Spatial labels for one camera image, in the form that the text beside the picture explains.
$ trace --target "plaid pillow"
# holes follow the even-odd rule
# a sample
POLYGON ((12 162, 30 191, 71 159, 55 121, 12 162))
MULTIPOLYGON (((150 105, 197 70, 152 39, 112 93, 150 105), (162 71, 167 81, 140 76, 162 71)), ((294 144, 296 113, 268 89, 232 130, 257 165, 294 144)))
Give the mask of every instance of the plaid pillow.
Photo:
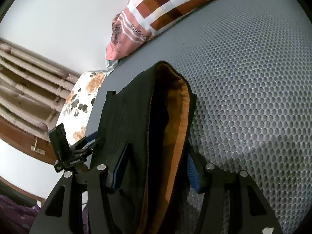
POLYGON ((113 20, 106 59, 125 57, 209 0, 130 0, 113 20))

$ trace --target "gray surface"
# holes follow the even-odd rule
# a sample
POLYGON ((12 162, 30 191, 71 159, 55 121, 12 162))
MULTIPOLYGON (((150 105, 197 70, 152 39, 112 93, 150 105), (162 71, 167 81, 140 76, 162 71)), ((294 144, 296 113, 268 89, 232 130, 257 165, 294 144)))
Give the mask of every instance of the gray surface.
MULTIPOLYGON (((311 49, 312 24, 296 0, 215 0, 120 62, 87 133, 106 91, 166 60, 198 97, 191 144, 223 169, 247 170, 291 233, 312 202, 311 49)), ((201 203, 191 190, 177 233, 193 233, 201 203)))

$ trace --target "white wall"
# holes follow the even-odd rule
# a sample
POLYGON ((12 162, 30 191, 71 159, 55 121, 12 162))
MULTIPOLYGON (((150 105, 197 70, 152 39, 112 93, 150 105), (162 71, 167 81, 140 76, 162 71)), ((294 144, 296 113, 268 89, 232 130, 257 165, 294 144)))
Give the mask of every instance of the white wall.
POLYGON ((128 0, 15 0, 0 37, 83 73, 105 68, 112 19, 128 0))
POLYGON ((46 199, 62 174, 0 140, 0 176, 15 186, 46 199))

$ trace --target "floral fabric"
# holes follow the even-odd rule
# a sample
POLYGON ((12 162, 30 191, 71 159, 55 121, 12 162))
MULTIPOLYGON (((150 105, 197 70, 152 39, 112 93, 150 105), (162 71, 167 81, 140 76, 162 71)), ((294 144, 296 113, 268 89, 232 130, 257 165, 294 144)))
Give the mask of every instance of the floral fabric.
POLYGON ((106 72, 83 73, 68 95, 57 125, 64 124, 66 138, 70 145, 85 136, 93 103, 105 77, 106 72))

